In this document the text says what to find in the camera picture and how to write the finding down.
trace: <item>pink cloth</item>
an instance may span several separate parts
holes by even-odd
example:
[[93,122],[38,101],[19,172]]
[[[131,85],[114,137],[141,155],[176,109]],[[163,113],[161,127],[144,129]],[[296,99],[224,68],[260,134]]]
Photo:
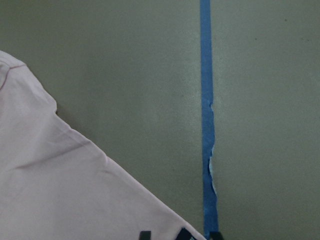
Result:
[[205,239],[56,110],[0,51],[0,240],[175,240],[182,228]]

